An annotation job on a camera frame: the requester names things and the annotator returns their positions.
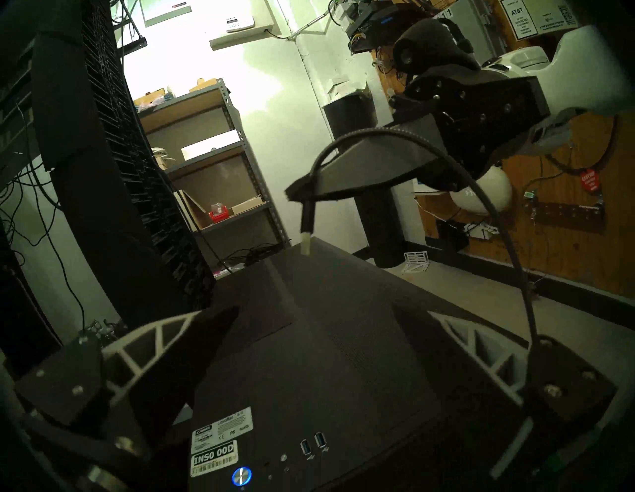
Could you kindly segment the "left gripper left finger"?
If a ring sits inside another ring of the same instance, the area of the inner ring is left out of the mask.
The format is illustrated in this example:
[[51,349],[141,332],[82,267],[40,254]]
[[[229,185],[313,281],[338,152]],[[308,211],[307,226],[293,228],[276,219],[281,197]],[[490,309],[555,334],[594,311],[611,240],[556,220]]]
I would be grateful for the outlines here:
[[204,376],[239,307],[152,322],[106,347],[78,337],[18,380],[21,402],[55,429],[132,441],[149,454]]

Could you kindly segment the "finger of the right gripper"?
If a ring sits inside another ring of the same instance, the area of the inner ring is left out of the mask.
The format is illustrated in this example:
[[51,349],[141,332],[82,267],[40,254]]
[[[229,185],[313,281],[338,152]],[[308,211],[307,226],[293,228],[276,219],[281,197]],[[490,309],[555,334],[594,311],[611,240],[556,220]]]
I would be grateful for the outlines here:
[[417,178],[440,191],[476,182],[454,158],[416,133],[417,119],[511,119],[520,88],[492,71],[436,67],[394,96],[393,122],[352,131],[324,149],[285,190],[290,201],[336,201]]

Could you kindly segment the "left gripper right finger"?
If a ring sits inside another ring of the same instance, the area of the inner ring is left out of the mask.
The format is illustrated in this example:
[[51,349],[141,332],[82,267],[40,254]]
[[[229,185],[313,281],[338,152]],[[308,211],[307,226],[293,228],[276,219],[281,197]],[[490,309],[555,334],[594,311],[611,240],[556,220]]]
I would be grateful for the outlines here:
[[406,305],[397,323],[434,411],[425,433],[442,429],[465,451],[554,451],[591,430],[617,393],[552,337],[524,347],[476,320]]

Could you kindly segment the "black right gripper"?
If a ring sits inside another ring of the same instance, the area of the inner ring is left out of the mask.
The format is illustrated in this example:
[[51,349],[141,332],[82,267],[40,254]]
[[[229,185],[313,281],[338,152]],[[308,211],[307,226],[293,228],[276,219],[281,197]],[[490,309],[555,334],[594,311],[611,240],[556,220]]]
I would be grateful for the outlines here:
[[538,77],[518,77],[516,82],[527,119],[417,119],[417,135],[480,179],[494,162],[518,154],[551,117]]

